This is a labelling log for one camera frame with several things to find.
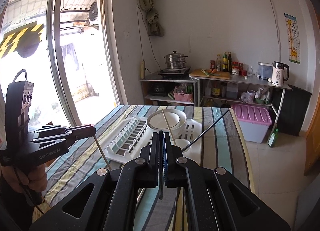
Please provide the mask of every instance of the cutting board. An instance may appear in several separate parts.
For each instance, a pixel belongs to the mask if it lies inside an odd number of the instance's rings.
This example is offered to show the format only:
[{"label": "cutting board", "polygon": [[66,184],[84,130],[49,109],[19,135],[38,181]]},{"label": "cutting board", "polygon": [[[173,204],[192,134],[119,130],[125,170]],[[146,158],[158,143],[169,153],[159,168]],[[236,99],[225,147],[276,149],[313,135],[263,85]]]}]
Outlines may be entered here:
[{"label": "cutting board", "polygon": [[223,72],[223,71],[217,71],[215,74],[219,74],[220,76],[207,76],[204,74],[201,69],[196,69],[193,72],[189,73],[190,76],[193,77],[204,77],[204,78],[213,78],[213,79],[230,79],[230,73],[229,72]]}]

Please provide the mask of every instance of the yellow and black stripe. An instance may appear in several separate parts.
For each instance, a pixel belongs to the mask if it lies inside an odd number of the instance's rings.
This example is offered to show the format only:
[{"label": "yellow and black stripe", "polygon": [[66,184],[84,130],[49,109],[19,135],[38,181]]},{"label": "yellow and black stripe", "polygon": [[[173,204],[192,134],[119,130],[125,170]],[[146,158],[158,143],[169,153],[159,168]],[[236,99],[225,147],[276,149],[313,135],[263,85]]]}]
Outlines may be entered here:
[{"label": "yellow and black stripe", "polygon": [[0,59],[16,51],[20,38],[23,35],[27,35],[31,31],[36,32],[41,41],[41,33],[43,32],[43,28],[44,24],[31,23],[23,26],[23,29],[19,28],[18,31],[15,29],[9,33],[6,33],[4,35],[4,39],[0,43]]}]

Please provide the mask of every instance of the striped tablecloth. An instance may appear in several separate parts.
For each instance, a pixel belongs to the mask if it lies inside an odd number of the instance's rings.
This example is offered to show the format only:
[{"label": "striped tablecloth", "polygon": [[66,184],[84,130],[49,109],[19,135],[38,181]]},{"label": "striped tablecloth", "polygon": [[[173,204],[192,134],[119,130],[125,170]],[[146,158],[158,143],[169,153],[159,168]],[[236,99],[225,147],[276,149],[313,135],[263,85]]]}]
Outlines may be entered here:
[{"label": "striped tablecloth", "polygon": [[[220,108],[120,105],[95,125],[99,143],[103,143],[122,120],[134,115],[148,117],[151,113],[165,108],[183,111],[187,118],[200,122],[203,130],[225,112],[225,109]],[[114,161],[110,164],[113,169],[122,166]],[[97,169],[105,166],[93,137],[75,143],[69,153],[58,158],[47,169],[48,186],[43,192],[45,203],[41,205],[42,209],[47,211],[56,205]],[[201,166],[209,169],[225,167],[255,192],[249,154],[233,110],[202,138]],[[158,199],[158,188],[146,190],[136,212],[134,230],[180,231],[183,228],[182,192],[177,188],[164,187],[163,197],[163,200]]]}]

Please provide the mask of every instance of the human hand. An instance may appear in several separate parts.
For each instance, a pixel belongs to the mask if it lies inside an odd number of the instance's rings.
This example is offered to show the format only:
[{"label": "human hand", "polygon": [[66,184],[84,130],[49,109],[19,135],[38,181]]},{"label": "human hand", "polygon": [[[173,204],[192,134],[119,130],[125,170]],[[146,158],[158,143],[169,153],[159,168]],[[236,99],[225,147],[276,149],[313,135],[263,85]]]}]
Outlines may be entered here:
[{"label": "human hand", "polygon": [[[23,193],[23,188],[17,179],[12,166],[5,166],[1,168],[2,175],[10,187],[18,193]],[[30,189],[36,192],[42,192],[47,188],[47,173],[45,172],[45,164],[36,167],[28,174],[28,177],[19,169],[17,169],[18,176],[21,183],[29,186]]]}]

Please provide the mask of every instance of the air conditioner outdoor unit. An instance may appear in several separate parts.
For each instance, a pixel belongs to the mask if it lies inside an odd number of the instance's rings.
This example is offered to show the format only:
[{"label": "air conditioner outdoor unit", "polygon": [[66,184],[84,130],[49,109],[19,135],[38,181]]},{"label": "air conditioner outdoor unit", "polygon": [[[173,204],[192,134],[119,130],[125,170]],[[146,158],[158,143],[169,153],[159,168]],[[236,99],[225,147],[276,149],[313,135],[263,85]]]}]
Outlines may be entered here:
[{"label": "air conditioner outdoor unit", "polygon": [[89,23],[90,25],[99,25],[98,3],[94,2],[89,8]]}]

